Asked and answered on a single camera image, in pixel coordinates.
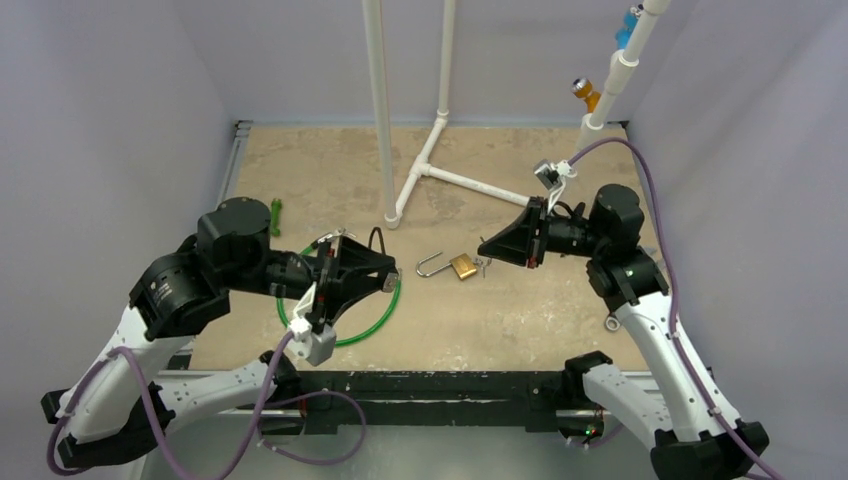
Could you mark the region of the lock key set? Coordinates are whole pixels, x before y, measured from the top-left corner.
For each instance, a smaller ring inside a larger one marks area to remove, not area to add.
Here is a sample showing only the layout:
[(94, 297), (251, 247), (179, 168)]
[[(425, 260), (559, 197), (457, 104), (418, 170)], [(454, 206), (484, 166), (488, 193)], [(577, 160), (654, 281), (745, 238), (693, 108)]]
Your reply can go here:
[(356, 239), (357, 235), (349, 231), (347, 228), (340, 227), (335, 230), (331, 230), (330, 232), (320, 236), (315, 240), (316, 244), (330, 242), (337, 238), (347, 237), (351, 239)]

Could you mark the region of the padlock key set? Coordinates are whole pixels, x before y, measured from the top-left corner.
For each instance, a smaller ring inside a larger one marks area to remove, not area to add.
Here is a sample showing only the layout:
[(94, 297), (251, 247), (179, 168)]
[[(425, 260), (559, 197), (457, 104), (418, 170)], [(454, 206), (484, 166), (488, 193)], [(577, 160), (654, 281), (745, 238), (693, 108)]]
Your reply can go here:
[(473, 259), (473, 264), (476, 268), (478, 274), (482, 277), (486, 277), (486, 270), (492, 264), (493, 259), (489, 257), (475, 257)]

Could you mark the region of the brass padlock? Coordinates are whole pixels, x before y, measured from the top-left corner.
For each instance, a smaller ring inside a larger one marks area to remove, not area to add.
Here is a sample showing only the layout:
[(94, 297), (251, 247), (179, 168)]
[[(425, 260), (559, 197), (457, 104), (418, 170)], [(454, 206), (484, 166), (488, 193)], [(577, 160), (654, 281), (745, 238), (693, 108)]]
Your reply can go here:
[(446, 264), (431, 271), (424, 271), (423, 266), (442, 254), (441, 251), (431, 254), (416, 263), (415, 272), (419, 277), (430, 278), (445, 270), (451, 270), (460, 281), (464, 281), (479, 272), (477, 264), (467, 253), (460, 254), (450, 259)]

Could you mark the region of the black cable loop lock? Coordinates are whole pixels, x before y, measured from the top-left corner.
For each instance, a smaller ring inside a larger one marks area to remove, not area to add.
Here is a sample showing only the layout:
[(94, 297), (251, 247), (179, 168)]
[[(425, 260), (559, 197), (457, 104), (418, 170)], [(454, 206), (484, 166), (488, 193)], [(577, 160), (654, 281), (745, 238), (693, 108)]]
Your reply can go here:
[[(374, 226), (368, 236), (367, 246), (369, 249), (377, 252), (380, 258), (388, 262), (390, 255), (387, 253), (386, 243), (382, 228)], [(377, 278), (381, 280), (381, 291), (384, 293), (398, 294), (402, 281), (402, 270), (396, 265), (396, 261), (392, 260), (391, 265), (381, 267), (377, 272)]]

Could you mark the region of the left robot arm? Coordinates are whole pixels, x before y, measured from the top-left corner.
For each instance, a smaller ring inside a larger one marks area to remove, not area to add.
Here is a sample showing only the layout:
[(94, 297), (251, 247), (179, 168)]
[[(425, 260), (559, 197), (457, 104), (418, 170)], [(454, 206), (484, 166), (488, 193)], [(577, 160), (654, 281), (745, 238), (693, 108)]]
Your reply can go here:
[[(72, 387), (41, 400), (53, 425), (49, 468), (61, 476), (122, 465), (163, 448), (168, 434), (217, 414), (292, 405), (307, 411), (293, 358), (328, 360), (335, 325), (377, 292), (395, 292), (400, 272), (383, 249), (348, 233), (323, 237), (314, 255), (275, 250), (272, 215), (249, 197), (223, 201), (196, 232), (153, 261), (129, 293), (118, 327)], [(277, 347), (242, 367), (191, 380), (156, 381), (171, 357), (211, 322), (229, 314), (234, 291), (292, 299), (296, 306)]]

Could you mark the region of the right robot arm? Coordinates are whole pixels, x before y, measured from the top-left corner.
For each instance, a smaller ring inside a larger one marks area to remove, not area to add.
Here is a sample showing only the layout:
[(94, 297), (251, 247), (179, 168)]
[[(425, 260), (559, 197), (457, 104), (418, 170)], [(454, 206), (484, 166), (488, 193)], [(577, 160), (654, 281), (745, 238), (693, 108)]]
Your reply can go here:
[(644, 220), (637, 193), (619, 184), (601, 187), (590, 208), (579, 204), (564, 214), (533, 197), (477, 252), (529, 269), (548, 253), (587, 258), (592, 289), (637, 345), (660, 395), (648, 394), (595, 351), (566, 361), (564, 399), (608, 410), (644, 445), (660, 479), (744, 477), (770, 439), (760, 423), (741, 417), (695, 352), (672, 311), (663, 273), (640, 245)]

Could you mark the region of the green pipe fitting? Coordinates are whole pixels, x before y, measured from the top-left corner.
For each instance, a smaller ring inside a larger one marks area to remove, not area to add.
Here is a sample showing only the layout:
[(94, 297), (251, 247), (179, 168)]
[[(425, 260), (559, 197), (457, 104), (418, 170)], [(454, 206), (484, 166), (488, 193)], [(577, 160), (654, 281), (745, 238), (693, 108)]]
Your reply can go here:
[(283, 210), (283, 202), (280, 198), (273, 198), (270, 204), (270, 235), (272, 237), (281, 236), (281, 214)]

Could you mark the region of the adjustable wrench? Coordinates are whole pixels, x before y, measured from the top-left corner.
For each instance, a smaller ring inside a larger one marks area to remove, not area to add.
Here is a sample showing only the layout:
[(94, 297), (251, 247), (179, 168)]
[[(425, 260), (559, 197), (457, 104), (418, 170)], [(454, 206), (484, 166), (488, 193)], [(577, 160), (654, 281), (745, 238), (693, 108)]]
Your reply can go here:
[(609, 332), (616, 332), (621, 328), (622, 324), (615, 315), (609, 315), (604, 320), (604, 327)]

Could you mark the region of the orange valve fitting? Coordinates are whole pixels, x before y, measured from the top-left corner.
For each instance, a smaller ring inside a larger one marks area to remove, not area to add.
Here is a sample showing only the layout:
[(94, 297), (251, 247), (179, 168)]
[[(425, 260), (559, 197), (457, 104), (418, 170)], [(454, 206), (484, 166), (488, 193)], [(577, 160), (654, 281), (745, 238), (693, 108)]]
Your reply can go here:
[(576, 78), (571, 85), (572, 94), (583, 101), (588, 113), (593, 113), (600, 101), (601, 93), (598, 92), (592, 82), (586, 77)]

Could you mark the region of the blue valve fitting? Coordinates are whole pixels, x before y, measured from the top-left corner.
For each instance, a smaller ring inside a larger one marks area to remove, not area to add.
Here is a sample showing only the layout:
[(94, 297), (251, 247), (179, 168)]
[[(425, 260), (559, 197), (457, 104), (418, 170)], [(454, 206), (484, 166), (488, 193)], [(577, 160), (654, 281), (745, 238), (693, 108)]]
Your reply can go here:
[(627, 12), (623, 16), (622, 26), (617, 30), (615, 34), (615, 40), (617, 43), (617, 48), (619, 50), (624, 50), (629, 43), (631, 35), (635, 30), (636, 25), (639, 22), (639, 19), (644, 11), (644, 6), (642, 4), (634, 4), (631, 5)]

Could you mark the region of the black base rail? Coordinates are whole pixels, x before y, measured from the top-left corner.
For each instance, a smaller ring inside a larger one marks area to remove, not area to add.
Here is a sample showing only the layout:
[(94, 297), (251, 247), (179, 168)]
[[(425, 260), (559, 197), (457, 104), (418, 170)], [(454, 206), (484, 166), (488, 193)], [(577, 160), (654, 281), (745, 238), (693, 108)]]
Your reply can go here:
[(565, 371), (273, 371), (260, 430), (285, 419), (308, 434), (342, 426), (521, 427), (564, 436), (602, 434), (605, 411), (578, 394)]

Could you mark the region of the white pvc pipe frame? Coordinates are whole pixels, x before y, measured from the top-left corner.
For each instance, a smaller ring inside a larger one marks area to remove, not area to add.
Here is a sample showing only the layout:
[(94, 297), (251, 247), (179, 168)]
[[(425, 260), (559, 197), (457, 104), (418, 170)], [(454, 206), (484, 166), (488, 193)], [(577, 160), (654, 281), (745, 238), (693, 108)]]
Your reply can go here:
[[(619, 50), (615, 34), (634, 4), (644, 11)], [(589, 142), (632, 117), (684, 9), (682, 1), (364, 2), (386, 225), (399, 226), (425, 177), (519, 202), (480, 177), (436, 168), (445, 132), (566, 125)], [(593, 113), (571, 92), (579, 77), (601, 93)]]

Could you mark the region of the aluminium frame rail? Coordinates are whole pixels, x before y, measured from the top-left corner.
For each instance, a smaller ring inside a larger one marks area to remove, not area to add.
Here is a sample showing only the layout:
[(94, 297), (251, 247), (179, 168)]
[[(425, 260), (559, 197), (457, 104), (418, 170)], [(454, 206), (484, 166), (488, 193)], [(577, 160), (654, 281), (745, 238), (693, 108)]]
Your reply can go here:
[(234, 125), (234, 135), (229, 153), (226, 157), (223, 177), (216, 197), (216, 205), (230, 198), (236, 190), (253, 126), (254, 122), (249, 120), (239, 120)]

